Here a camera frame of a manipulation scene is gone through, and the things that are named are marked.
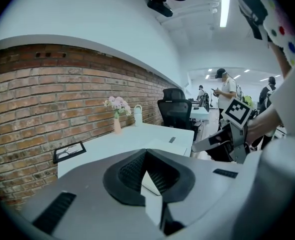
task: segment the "white ceiling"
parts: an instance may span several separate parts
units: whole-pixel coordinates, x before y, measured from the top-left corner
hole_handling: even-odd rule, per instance
[[[204,81],[217,81],[217,79],[215,79],[215,74],[217,72],[219,68],[213,68],[211,72],[209,72],[209,69],[202,69],[202,70],[194,70],[194,71],[189,71],[189,77],[191,78],[191,80],[198,80],[198,79],[202,79]],[[261,71],[256,71],[256,70],[251,70],[249,72],[244,72],[245,70],[248,70],[249,68],[228,68],[226,67],[225,70],[228,72],[228,74],[231,77],[236,77],[238,75],[240,75],[240,77],[238,77],[236,79],[236,81],[238,83],[245,83],[245,84],[252,84],[252,85],[266,85],[268,83],[268,81],[260,81],[262,79],[266,79],[269,77],[275,77],[276,75],[273,75],[271,73],[265,73],[265,72],[261,72]],[[281,82],[283,82],[283,77],[279,76],[276,79],[276,82],[278,84],[280,84]]]
[[[250,27],[240,13],[237,0],[230,0],[227,26],[220,28],[220,2],[221,0],[167,0],[173,10],[172,17],[165,17],[153,10],[150,12],[168,31],[179,50],[201,46],[205,40],[212,38],[251,37]]]

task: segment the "white bottle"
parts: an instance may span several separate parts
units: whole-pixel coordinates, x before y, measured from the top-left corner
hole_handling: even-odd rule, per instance
[[[134,107],[134,120],[135,120],[135,126],[141,126],[143,124],[141,105],[136,105]]]

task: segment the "polka dot fabric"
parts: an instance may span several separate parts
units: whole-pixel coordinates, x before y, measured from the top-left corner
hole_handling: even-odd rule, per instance
[[[290,65],[295,65],[295,28],[276,0],[261,0],[267,10],[263,27],[273,43],[283,48]]]

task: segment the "ceiling light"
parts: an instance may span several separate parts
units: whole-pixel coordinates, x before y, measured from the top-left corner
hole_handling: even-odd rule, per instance
[[[230,8],[230,0],[221,0],[221,19],[219,22],[220,28],[225,28],[228,22]]]

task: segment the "office desk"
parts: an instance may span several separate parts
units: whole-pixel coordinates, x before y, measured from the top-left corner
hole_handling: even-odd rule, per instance
[[[191,130],[176,129],[148,123],[144,123],[139,127],[131,125],[123,128],[120,135],[112,132],[84,142],[83,145],[86,152],[59,162],[57,166],[57,176],[60,178],[75,167],[87,163],[120,153],[142,149],[155,139],[168,143],[172,137],[175,137],[172,143],[185,147],[186,151],[184,156],[189,157],[193,136],[194,132]]]
[[[205,109],[205,107],[199,107],[198,109],[191,110],[191,114],[189,116],[192,119],[196,120],[209,120],[209,112]]]

